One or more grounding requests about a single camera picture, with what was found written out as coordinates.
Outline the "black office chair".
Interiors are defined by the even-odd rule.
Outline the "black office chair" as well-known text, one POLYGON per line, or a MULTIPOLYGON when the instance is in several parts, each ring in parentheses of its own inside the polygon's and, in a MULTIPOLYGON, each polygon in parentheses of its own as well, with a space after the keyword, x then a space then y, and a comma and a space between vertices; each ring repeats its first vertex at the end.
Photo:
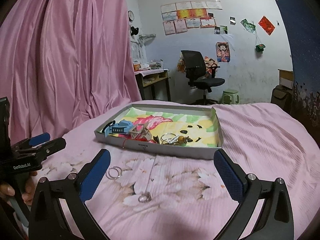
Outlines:
POLYGON ((218 100, 207 98, 207 94, 212 92, 212 88, 223 85, 225 79, 207 75, 206 63, 199 51, 182 50, 181 54, 185 65, 185 76, 189 80, 188 85, 203 91, 203 97, 192 105, 207 106, 219 103, 218 100))

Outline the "black white carabiner keychain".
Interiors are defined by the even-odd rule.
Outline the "black white carabiner keychain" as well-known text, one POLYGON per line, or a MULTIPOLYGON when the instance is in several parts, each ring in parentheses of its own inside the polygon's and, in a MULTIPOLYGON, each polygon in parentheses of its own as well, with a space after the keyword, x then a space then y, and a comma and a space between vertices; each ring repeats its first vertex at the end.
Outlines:
POLYGON ((158 136, 153 137, 153 141, 156 142, 157 144, 160 144, 160 140, 158 136))

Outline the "pink satin curtain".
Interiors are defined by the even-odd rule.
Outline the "pink satin curtain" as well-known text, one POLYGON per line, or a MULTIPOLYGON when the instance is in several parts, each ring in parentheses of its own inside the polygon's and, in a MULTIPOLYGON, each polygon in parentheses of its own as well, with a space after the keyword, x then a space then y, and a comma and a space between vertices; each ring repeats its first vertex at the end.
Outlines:
POLYGON ((126 0, 18 0, 1 26, 12 143, 140 100, 126 0))

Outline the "red paper wall decoration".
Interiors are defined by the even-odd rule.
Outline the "red paper wall decoration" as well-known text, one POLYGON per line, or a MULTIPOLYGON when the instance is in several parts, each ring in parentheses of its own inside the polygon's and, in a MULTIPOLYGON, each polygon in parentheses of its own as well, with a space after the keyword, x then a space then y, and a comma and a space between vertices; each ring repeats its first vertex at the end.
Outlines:
POLYGON ((263 16, 258 24, 264 29, 264 31, 271 35, 275 29, 275 26, 271 23, 271 21, 266 17, 263 16))

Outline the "cartoon cushion on chair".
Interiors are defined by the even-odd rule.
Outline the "cartoon cushion on chair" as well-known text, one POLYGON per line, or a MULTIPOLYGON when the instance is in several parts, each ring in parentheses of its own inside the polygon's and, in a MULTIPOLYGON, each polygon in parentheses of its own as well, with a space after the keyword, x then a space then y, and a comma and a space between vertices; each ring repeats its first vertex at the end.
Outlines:
POLYGON ((210 57, 205 56, 204 57, 204 62, 206 65, 206 78, 214 78, 216 76, 216 71, 218 68, 218 64, 216 63, 215 60, 213 60, 210 57))

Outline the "yellow bead keyring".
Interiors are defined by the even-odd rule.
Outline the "yellow bead keyring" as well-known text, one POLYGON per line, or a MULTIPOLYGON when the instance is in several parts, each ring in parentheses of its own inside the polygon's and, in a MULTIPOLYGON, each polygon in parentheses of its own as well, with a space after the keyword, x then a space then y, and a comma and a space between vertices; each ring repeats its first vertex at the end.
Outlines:
POLYGON ((184 146, 189 142, 193 142, 193 140, 190 137, 186 137, 183 135, 176 135, 174 133, 165 133, 161 136, 160 142, 163 145, 184 146))

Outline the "pink floral bedspread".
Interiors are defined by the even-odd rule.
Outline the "pink floral bedspread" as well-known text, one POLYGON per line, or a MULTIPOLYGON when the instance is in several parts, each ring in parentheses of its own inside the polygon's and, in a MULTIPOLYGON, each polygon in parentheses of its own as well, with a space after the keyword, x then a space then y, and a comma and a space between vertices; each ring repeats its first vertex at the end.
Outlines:
MULTIPOLYGON (((319 146, 271 103, 216 105, 223 149, 247 173, 285 180, 295 238, 319 218, 319 146)), ((113 179, 86 202, 111 239, 213 239, 237 207, 210 160, 108 146, 113 179)))

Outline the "beige hair claw clip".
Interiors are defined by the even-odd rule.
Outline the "beige hair claw clip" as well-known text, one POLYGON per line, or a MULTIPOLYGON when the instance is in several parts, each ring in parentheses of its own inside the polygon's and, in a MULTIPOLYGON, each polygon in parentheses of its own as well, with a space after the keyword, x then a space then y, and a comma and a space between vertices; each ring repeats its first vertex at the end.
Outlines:
POLYGON ((152 134, 147 128, 147 124, 144 125, 134 125, 129 130, 129 135, 132 140, 138 141, 150 141, 152 139, 152 134))

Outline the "blue hair claw clip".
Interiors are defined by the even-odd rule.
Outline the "blue hair claw clip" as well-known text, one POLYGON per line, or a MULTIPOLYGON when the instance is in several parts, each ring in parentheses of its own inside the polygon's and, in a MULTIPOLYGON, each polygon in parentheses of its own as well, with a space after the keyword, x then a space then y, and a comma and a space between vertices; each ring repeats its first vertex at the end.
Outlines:
POLYGON ((102 133, 105 137, 109 136, 110 134, 128 134, 132 127, 133 123, 130 121, 121 120, 120 122, 116 123, 116 121, 113 120, 103 127, 102 133))

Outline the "blue starry fabric wardrobe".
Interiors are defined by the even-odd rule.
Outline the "blue starry fabric wardrobe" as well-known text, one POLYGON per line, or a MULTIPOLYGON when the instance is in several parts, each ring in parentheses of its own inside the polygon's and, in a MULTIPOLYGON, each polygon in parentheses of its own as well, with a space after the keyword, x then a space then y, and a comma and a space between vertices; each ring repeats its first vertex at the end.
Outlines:
POLYGON ((291 50, 291 115, 319 143, 319 8, 314 0, 276 0, 291 50))

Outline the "green plastic stool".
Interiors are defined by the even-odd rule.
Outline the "green plastic stool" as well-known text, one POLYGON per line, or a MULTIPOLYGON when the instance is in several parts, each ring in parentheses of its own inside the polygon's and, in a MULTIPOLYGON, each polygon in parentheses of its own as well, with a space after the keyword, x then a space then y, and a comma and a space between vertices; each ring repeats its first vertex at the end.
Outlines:
POLYGON ((227 105, 238 105, 240 103, 239 92, 234 89, 226 89, 222 94, 222 103, 227 105))

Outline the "certificates on wall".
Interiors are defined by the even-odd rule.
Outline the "certificates on wall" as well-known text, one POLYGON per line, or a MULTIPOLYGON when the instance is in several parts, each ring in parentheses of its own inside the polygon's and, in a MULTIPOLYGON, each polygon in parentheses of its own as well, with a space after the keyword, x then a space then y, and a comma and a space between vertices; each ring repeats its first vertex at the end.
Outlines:
POLYGON ((161 5, 165 35, 186 33, 189 29, 216 28, 212 10, 222 10, 219 0, 186 1, 161 5))

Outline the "cardboard box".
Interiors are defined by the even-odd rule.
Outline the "cardboard box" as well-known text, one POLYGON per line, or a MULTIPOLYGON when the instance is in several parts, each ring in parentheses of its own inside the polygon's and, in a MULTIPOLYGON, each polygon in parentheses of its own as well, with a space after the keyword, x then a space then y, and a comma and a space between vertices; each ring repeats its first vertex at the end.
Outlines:
POLYGON ((293 95, 293 71, 278 69, 279 85, 272 90, 271 103, 290 114, 293 95))

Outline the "cartoon wall poster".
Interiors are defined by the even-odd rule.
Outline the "cartoon wall poster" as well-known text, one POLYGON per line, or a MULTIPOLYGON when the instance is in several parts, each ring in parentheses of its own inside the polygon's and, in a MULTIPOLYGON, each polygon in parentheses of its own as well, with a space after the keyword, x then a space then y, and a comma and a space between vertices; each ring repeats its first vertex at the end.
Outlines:
POLYGON ((216 55, 218 62, 229 63, 231 56, 228 42, 217 42, 216 43, 216 55))

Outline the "wooden desk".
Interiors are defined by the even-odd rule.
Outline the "wooden desk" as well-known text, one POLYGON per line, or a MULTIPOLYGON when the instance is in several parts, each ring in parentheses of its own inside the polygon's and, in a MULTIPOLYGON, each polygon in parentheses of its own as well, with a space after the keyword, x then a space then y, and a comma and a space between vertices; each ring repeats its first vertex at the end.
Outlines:
POLYGON ((150 87, 151 89, 152 100, 155 100, 156 99, 155 84, 160 82, 165 82, 167 100, 171 101, 168 69, 137 71, 135 72, 135 78, 136 78, 136 83, 137 83, 142 100, 145 100, 145 89, 148 87, 150 87))

